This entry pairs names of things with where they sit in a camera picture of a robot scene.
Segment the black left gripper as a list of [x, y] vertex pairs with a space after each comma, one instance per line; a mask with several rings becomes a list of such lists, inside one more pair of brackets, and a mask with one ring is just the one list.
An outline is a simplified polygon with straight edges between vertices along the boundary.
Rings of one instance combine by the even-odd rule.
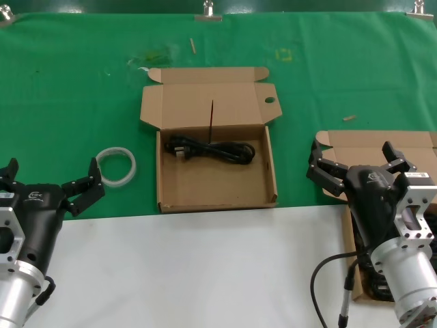
[[16, 158], [1, 168], [1, 191], [14, 194], [10, 199], [1, 198], [1, 206], [13, 209], [25, 235], [18, 260], [46, 273], [66, 211], [77, 217], [104, 197], [102, 175], [96, 157], [91, 159], [86, 177], [61, 186], [21, 184], [15, 181], [18, 169]]

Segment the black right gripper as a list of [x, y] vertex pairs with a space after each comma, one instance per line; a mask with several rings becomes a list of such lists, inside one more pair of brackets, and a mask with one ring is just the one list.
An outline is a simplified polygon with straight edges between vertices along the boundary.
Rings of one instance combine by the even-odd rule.
[[321, 144], [314, 139], [308, 159], [308, 179], [335, 197], [345, 193], [364, 251], [374, 251], [400, 236], [394, 223], [400, 200], [394, 174], [417, 170], [389, 141], [384, 143], [382, 153], [385, 165], [353, 165], [348, 169], [347, 165], [324, 159]]

